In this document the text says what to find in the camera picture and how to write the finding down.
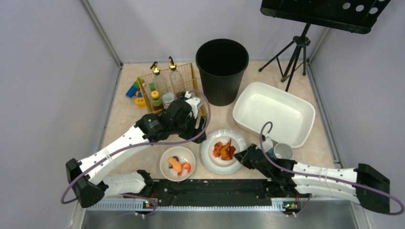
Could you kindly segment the white bowl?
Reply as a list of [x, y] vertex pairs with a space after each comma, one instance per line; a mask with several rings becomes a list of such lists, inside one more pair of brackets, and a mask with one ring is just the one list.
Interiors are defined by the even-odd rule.
[[[181, 164], [184, 162], [188, 162], [191, 164], [192, 169], [190, 173], [184, 172], [181, 177], [178, 177], [178, 172], [175, 171], [174, 169], [169, 168], [168, 159], [174, 156], [178, 157], [179, 162]], [[195, 168], [196, 168], [196, 159], [193, 152], [188, 148], [182, 146], [175, 146], [169, 148], [163, 153], [160, 159], [160, 170], [164, 175], [164, 177], [170, 181], [180, 182], [186, 180], [191, 176]]]

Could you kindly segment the red sauce bottle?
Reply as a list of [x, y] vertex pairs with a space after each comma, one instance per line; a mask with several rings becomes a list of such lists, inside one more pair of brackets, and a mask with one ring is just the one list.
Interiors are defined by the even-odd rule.
[[161, 111], [164, 108], [162, 100], [160, 98], [160, 93], [157, 90], [152, 91], [151, 93], [152, 98], [152, 109], [153, 111]]

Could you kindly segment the white paper plate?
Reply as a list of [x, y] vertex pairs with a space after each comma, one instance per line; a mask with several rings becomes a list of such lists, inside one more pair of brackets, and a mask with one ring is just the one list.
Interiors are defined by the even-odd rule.
[[242, 165], [233, 157], [231, 160], [222, 160], [221, 156], [214, 156], [214, 145], [222, 143], [235, 147], [235, 152], [239, 153], [247, 149], [245, 139], [235, 130], [219, 129], [207, 136], [207, 139], [201, 144], [201, 157], [205, 166], [212, 172], [219, 175], [228, 175], [237, 171]]

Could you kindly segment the glass oil bottle dark liquid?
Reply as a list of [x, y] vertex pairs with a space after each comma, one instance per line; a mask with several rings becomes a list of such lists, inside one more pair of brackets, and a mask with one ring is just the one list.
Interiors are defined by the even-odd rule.
[[181, 72], [177, 69], [177, 64], [173, 58], [169, 56], [168, 59], [170, 68], [169, 80], [171, 82], [174, 94], [179, 98], [182, 92], [186, 91], [184, 78]]

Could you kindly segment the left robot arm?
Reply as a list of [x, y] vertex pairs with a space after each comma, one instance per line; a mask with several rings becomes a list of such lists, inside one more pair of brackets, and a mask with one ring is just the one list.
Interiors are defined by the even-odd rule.
[[[166, 142], [171, 135], [182, 139], [173, 145], [202, 143], [207, 138], [205, 131], [211, 110], [208, 107], [207, 115], [199, 114], [199, 111], [207, 103], [207, 97], [200, 91], [183, 92], [181, 98], [168, 108], [159, 114], [143, 115], [121, 137], [98, 152], [81, 160], [72, 158], [67, 161], [65, 169], [69, 185], [62, 194], [61, 203], [77, 201], [82, 208], [88, 208], [107, 196], [140, 193], [152, 181], [146, 171], [113, 176], [109, 173], [144, 149], [171, 145]], [[69, 190], [75, 195], [72, 201], [65, 200]]]

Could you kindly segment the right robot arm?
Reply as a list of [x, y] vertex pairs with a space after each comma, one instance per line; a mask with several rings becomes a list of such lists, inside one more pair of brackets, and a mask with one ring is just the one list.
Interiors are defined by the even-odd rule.
[[291, 159], [265, 156], [259, 146], [234, 153], [233, 157], [248, 169], [258, 170], [278, 186], [299, 194], [333, 196], [361, 205], [381, 214], [390, 213], [390, 180], [368, 164], [357, 168], [331, 169], [305, 165]]

